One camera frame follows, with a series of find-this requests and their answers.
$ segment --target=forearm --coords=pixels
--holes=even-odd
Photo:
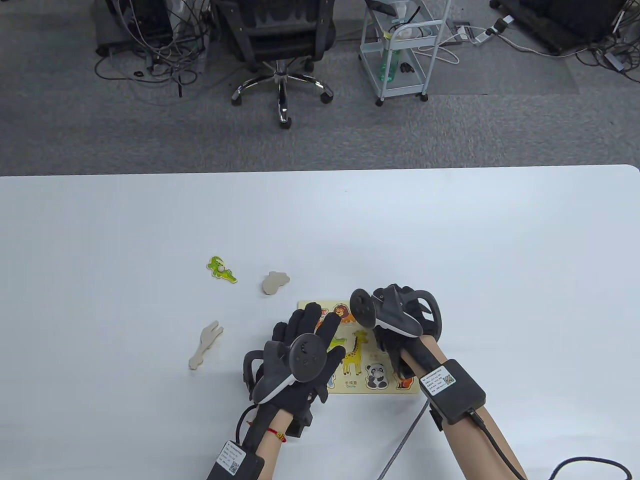
[[[289,412],[280,410],[276,413],[276,416],[273,417],[269,427],[277,432],[285,433],[292,420],[293,416]],[[273,478],[273,472],[276,468],[276,460],[278,459],[281,446],[282,441],[280,441],[274,433],[267,431],[264,434],[264,437],[262,437],[262,441],[256,450],[256,455],[264,458],[264,467],[262,468],[262,472],[260,473],[258,480],[271,480]]]
[[[424,336],[422,343],[441,364],[447,360],[433,337]],[[402,353],[402,358],[418,378],[426,374],[406,352]],[[477,414],[484,421],[487,430],[493,435],[502,452],[522,476],[526,478],[527,476],[522,466],[486,408],[479,408]],[[470,418],[465,418],[455,425],[443,422],[442,429],[447,437],[451,451],[467,480],[515,480],[515,475],[496,453],[486,435]]]

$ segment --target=chair base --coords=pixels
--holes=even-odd
[[[324,104],[330,103],[333,100],[333,91],[326,83],[309,75],[289,73],[288,64],[285,62],[285,60],[276,61],[275,68],[273,68],[268,63],[265,63],[265,65],[271,70],[270,74],[260,75],[258,77],[247,80],[238,88],[236,88],[234,94],[231,95],[232,105],[239,106],[242,104],[241,95],[245,90],[248,90],[249,88],[252,88],[256,85],[260,85],[261,83],[272,81],[278,86],[278,118],[280,120],[280,127],[289,129],[291,128],[291,118],[289,116],[289,107],[287,104],[287,80],[296,80],[299,82],[312,84],[316,88],[319,88],[320,90],[322,90],[320,100]]]

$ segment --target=wrist strap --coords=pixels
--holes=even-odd
[[[404,345],[404,350],[406,350],[411,358],[427,373],[431,373],[435,369],[440,368],[438,359],[433,356],[431,350],[429,350],[419,338],[408,341]]]
[[[429,407],[429,413],[431,414],[431,418],[435,422],[436,427],[438,427],[438,430],[442,431],[442,416],[433,408],[433,405]]]
[[[275,436],[278,437],[278,440],[281,441],[283,444],[287,443],[287,437],[284,435],[284,433],[281,433],[277,430],[274,430],[273,428],[269,427],[267,428],[268,432],[271,432],[272,434],[274,434]]]
[[[264,434],[269,430],[269,425],[271,425],[271,422],[279,410],[278,407],[269,403],[262,404],[258,407],[258,412],[255,414],[255,418],[244,436],[242,442],[243,448],[251,453],[256,453],[262,437],[264,437]]]

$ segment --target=sticker label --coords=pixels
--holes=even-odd
[[[443,365],[422,377],[420,383],[424,385],[429,395],[436,395],[456,383],[456,379],[453,378],[453,375],[451,375]]]
[[[240,468],[240,464],[244,460],[244,457],[246,457],[246,453],[243,452],[235,443],[229,440],[225,443],[216,463],[221,465],[230,474],[235,475]]]

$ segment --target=office chair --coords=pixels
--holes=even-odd
[[[308,83],[322,90],[322,103],[333,100],[332,90],[320,80],[294,73],[303,62],[312,72],[335,41],[334,0],[214,0],[221,40],[252,72],[267,66],[269,72],[247,80],[231,96],[232,105],[242,104],[245,90],[274,82],[278,86],[280,127],[291,128],[287,106],[287,80]]]

